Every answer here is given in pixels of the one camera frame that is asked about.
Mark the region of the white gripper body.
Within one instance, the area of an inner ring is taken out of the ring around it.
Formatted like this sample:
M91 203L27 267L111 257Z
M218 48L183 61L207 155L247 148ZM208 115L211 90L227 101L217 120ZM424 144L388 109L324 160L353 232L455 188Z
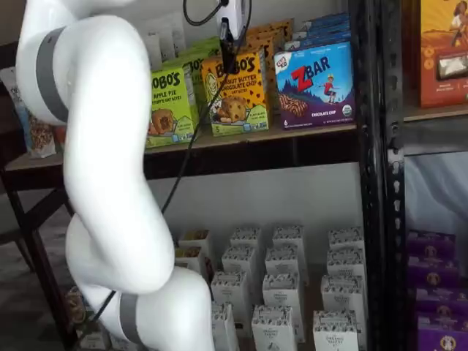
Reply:
M218 29L221 29L222 20L225 19L233 38L239 39L244 27L244 1L218 1L218 4L220 5L220 8L216 13L216 24Z

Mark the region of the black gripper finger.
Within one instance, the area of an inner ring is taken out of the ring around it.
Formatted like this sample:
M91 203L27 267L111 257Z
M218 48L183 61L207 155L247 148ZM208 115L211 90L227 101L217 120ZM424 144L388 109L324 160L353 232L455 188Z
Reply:
M223 60L223 70L234 70L235 40L230 30L229 20L226 17L221 19L219 41Z

